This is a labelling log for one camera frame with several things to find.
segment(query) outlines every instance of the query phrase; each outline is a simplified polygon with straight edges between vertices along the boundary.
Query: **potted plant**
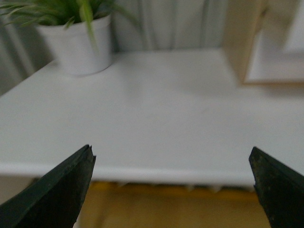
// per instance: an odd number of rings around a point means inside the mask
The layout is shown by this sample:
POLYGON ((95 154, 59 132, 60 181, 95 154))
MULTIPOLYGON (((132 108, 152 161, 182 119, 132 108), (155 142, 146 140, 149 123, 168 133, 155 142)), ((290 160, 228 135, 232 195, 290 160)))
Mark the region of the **potted plant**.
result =
POLYGON ((136 20, 115 0, 0 0, 9 23, 36 24, 62 67, 73 75, 101 71, 111 64, 110 15, 136 20))

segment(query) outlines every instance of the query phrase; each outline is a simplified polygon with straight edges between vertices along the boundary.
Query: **tabletop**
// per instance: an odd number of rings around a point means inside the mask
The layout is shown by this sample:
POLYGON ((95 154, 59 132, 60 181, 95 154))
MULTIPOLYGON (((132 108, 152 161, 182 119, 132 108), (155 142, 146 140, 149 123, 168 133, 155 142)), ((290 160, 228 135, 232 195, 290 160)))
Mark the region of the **tabletop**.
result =
POLYGON ((240 86, 221 49, 56 61, 0 97, 0 175, 42 176, 85 144, 94 180, 251 186, 257 146, 304 173, 304 90, 240 86))

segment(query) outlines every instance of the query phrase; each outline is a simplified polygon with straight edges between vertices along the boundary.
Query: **white plant pot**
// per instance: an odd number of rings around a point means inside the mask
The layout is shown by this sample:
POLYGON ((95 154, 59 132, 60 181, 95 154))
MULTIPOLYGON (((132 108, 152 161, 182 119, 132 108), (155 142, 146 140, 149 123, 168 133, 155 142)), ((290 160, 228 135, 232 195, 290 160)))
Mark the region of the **white plant pot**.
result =
POLYGON ((38 26, 65 71, 72 75, 93 74, 112 62, 110 16, 92 22, 97 50, 93 49, 85 23, 65 26, 38 26))

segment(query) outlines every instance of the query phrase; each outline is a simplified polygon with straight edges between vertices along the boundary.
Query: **wooden floor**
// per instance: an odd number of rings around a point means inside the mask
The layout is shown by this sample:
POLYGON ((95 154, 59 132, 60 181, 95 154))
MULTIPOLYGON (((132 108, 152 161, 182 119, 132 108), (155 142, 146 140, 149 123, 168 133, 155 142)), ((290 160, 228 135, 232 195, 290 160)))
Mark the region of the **wooden floor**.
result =
POLYGON ((112 183, 91 186, 81 227, 270 228, 255 193, 112 183))

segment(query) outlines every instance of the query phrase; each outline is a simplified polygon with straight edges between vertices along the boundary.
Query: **green leaves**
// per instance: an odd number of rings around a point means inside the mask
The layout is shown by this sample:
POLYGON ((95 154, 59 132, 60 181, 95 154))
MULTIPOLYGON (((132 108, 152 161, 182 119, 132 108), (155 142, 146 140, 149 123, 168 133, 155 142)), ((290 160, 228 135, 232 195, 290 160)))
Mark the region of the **green leaves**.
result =
POLYGON ((0 1, 0 16, 12 23, 65 25, 92 21, 105 0, 5 0, 0 1))
POLYGON ((137 19, 116 4, 115 0, 0 0, 0 16, 7 16, 9 23, 22 26, 65 25, 68 28, 74 23, 85 22, 95 50, 97 49, 92 21, 113 11, 121 13, 134 25, 139 25, 137 19))
POLYGON ((97 44, 94 36, 94 31, 92 28, 92 21, 93 21, 93 12, 90 5, 89 0, 77 0, 79 5, 79 15, 80 19, 86 23, 87 32, 89 34, 91 43, 93 45, 93 49, 97 50, 97 44))

